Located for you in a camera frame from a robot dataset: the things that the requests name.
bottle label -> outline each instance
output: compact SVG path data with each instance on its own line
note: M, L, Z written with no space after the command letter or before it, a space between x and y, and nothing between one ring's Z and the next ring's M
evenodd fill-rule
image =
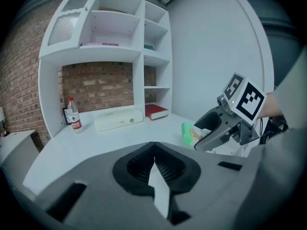
M73 129L79 129L82 127L79 114L70 115L69 120L71 121L71 126Z

plastic water bottle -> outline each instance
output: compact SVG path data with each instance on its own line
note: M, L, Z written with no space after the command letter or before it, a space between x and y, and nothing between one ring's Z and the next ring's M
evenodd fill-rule
M71 122L71 127L76 134L80 134L83 132L83 127L81 124L81 120L79 118L79 112L77 105L73 101L72 97L68 98L68 107L67 112L69 115L69 120Z

cabinet door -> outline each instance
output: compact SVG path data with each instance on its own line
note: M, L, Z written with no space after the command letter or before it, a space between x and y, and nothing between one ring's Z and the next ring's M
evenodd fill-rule
M86 17L97 6L99 0L63 0L45 32L39 57L78 48Z

red book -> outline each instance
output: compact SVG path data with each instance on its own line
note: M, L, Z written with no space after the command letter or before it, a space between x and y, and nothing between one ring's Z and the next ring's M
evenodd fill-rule
M155 120L168 115L168 110L154 104L145 105L145 115L150 120Z

white paper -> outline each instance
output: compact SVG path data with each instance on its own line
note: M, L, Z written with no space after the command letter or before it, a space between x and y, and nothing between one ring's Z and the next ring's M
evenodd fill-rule
M154 188L154 205L167 218L170 190L155 163L150 171L148 185Z

